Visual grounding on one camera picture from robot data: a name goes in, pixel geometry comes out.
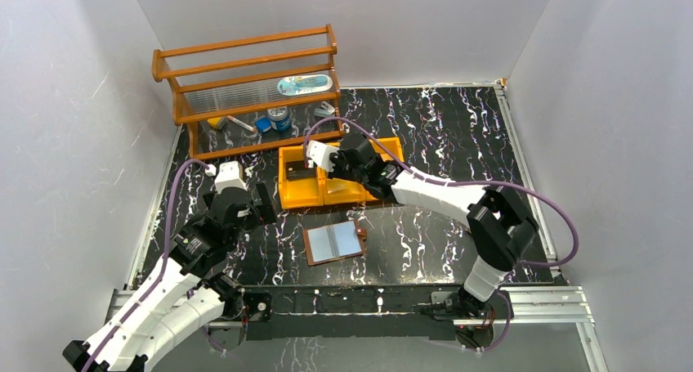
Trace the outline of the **brown leather card holder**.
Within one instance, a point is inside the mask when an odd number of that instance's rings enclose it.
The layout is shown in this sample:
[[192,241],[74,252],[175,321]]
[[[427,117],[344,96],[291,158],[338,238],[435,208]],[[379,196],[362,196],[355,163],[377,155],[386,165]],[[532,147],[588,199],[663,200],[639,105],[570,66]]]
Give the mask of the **brown leather card holder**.
[[303,231],[309,267],[354,258],[366,252],[368,232],[356,220]]

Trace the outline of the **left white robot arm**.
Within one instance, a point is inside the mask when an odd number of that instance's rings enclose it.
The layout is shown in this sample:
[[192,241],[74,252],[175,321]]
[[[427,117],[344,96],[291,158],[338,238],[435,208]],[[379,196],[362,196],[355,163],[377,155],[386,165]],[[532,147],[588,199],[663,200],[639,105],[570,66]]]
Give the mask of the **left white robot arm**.
[[149,371],[187,336],[221,317],[246,315],[244,287],[224,272],[209,272],[235,249],[239,237],[275,222],[265,184],[258,199],[235,183],[203,200],[207,208],[171,239],[167,257],[105,325],[73,340],[62,356],[76,371]]

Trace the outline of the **yellow three-compartment bin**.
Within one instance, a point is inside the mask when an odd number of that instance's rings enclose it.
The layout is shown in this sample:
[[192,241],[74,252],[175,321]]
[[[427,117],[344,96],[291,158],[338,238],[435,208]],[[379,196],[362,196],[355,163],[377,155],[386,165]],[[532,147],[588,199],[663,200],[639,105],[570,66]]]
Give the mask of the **yellow three-compartment bin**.
[[327,178],[319,168],[308,169],[306,176],[290,177],[290,170],[303,168],[302,148],[279,148],[278,191],[282,209],[310,208],[334,204],[365,203],[376,201],[357,182]]

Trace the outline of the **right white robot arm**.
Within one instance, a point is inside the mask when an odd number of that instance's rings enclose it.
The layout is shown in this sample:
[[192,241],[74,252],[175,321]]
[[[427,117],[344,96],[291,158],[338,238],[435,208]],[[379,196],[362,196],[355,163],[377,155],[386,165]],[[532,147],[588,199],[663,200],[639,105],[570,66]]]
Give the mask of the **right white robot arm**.
[[487,302],[539,233],[529,205],[510,186],[456,186],[419,173],[395,158],[385,160],[364,134],[349,133],[336,146],[310,141],[306,155],[329,178],[359,183],[377,199],[426,208],[465,226],[477,252],[458,291],[465,301]]

